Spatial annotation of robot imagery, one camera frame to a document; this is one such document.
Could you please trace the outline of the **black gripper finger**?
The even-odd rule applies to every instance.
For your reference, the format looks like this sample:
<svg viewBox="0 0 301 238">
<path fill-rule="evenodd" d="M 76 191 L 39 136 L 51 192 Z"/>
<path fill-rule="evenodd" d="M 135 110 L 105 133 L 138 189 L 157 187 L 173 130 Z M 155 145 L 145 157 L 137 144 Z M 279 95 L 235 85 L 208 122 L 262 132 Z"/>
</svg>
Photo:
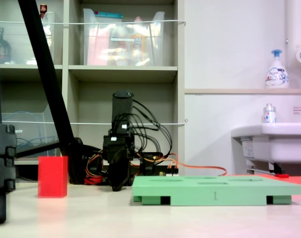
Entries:
<svg viewBox="0 0 301 238">
<path fill-rule="evenodd" d="M 113 191 L 122 188 L 123 151 L 113 153 L 109 160 L 108 180 Z"/>
<path fill-rule="evenodd" d="M 125 185 L 130 180 L 131 175 L 131 154 L 128 149 L 124 149 L 122 153 L 122 182 L 121 185 Z"/>
</svg>

